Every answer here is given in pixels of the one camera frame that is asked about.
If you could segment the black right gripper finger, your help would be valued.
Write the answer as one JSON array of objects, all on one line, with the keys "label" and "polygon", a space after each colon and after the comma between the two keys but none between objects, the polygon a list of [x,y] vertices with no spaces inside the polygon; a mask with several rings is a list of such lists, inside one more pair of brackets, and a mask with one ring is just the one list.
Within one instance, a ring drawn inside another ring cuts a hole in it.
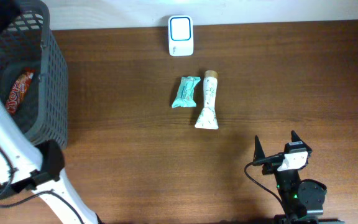
[{"label": "black right gripper finger", "polygon": [[261,159],[265,159],[264,150],[262,148],[258,135],[255,135],[254,142],[255,142],[255,149],[254,149],[253,161],[256,162]]},{"label": "black right gripper finger", "polygon": [[303,146],[303,148],[305,148],[308,152],[311,152],[309,145],[307,145],[294,130],[291,130],[291,142],[297,142],[297,146]]}]

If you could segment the white floral cream tube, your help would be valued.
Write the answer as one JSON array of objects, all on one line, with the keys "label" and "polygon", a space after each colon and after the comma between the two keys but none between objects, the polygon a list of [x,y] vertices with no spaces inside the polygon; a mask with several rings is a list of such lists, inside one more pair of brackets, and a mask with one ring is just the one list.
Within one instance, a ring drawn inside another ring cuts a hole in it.
[{"label": "white floral cream tube", "polygon": [[218,87],[218,73],[207,70],[203,81],[203,109],[195,124],[198,129],[219,129],[215,111],[216,92]]}]

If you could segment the teal wet wipes packet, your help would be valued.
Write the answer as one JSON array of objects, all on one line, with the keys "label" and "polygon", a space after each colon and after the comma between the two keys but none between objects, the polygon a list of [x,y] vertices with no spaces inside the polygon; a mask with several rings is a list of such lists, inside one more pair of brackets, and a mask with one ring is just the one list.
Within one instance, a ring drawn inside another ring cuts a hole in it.
[{"label": "teal wet wipes packet", "polygon": [[200,77],[181,77],[180,86],[178,87],[177,96],[172,103],[172,108],[195,108],[195,87],[200,81]]}]

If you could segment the orange chocolate bar wrapper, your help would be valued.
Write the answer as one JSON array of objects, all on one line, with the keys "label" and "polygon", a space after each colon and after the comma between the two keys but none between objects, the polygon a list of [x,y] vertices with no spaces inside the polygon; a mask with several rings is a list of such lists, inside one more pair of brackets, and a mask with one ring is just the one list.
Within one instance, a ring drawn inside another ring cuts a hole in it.
[{"label": "orange chocolate bar wrapper", "polygon": [[25,68],[12,85],[5,107],[9,114],[15,114],[32,83],[35,69]]}]

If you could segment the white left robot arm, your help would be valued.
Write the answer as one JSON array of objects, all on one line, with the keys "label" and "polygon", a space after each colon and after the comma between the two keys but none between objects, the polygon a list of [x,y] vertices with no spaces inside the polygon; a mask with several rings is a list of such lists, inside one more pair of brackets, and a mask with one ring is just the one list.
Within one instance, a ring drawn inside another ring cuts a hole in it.
[{"label": "white left robot arm", "polygon": [[68,67],[42,1],[0,1],[0,207],[32,192],[63,223],[99,223],[71,185]]}]

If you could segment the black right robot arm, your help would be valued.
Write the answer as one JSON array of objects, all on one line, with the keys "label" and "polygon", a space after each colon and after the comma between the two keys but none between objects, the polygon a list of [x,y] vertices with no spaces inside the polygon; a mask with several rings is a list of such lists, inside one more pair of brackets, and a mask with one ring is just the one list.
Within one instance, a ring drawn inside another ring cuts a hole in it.
[{"label": "black right robot arm", "polygon": [[[310,148],[295,131],[291,131],[291,141],[284,146],[283,152],[266,156],[259,137],[255,137],[253,161],[244,167],[245,175],[256,185],[272,194],[283,208],[283,215],[275,215],[274,223],[342,223],[338,219],[319,217],[324,213],[327,187],[317,180],[300,179],[299,171],[308,165]],[[247,172],[250,166],[261,166],[263,175],[275,176],[278,194],[253,179]]]}]

